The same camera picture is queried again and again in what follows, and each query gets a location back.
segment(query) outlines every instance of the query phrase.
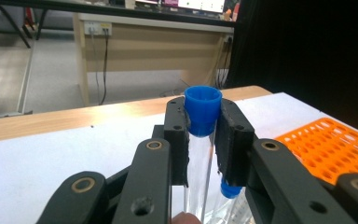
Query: wooden desk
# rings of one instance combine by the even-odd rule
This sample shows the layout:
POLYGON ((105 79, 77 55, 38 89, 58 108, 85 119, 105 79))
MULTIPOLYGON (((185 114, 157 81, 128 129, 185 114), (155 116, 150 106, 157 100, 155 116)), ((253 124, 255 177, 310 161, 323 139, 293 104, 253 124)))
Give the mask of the wooden desk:
POLYGON ((225 37, 233 34, 232 27, 75 13, 78 83, 85 105, 90 105, 88 73, 103 71, 106 48, 103 35, 85 35, 85 21, 112 24, 108 72, 182 70, 187 85, 212 85, 216 69, 227 68, 230 61, 225 37))
MULTIPOLYGON (((224 98, 232 101, 271 94, 257 86, 224 90, 222 93, 224 98)), ((115 117, 135 118, 161 114, 165 112, 165 106, 172 98, 175 97, 3 118, 0 119, 0 140, 86 127, 107 122, 115 117)))

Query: blue tube cap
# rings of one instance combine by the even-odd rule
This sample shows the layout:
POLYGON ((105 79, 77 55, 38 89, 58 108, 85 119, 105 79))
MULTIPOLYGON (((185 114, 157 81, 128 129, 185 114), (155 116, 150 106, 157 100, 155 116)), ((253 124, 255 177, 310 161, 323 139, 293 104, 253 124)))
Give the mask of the blue tube cap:
POLYGON ((188 131, 197 137, 214 131, 220 114, 222 92, 208 86, 194 86, 185 90, 185 110, 190 118, 188 131))
POLYGON ((226 181, 224 180, 224 178, 222 178, 222 183, 220 184, 220 191, 226 198, 233 199, 233 198, 237 197, 237 195, 240 194, 241 189, 242 189, 242 187, 229 186, 226 183, 226 181))

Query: black curtain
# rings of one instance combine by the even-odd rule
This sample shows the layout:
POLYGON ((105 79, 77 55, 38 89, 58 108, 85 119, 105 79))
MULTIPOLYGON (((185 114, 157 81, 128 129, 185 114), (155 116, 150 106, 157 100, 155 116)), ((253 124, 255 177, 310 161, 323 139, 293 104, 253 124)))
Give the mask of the black curtain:
POLYGON ((284 91, 358 129, 358 0, 243 0, 227 88, 284 91))

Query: floor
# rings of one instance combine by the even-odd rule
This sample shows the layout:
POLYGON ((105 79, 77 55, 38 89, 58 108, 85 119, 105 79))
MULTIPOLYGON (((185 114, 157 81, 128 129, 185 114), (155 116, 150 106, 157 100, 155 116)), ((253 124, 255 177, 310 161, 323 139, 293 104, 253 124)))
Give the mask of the floor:
MULTIPOLYGON (((0 117, 83 107, 73 32, 42 32, 27 49, 16 35, 0 34, 0 117)), ((103 74, 89 73, 91 105, 103 98, 103 74)), ((111 72, 105 104, 180 94, 180 71, 111 72)))

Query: orange plastic grid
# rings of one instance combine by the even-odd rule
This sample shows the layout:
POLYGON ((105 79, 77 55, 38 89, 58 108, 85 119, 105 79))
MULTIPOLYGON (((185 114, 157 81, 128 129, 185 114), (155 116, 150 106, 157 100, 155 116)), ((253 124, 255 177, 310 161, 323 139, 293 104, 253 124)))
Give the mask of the orange plastic grid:
POLYGON ((336 185, 346 173, 358 173, 358 132, 329 118, 318 119, 276 138, 316 177, 336 185))

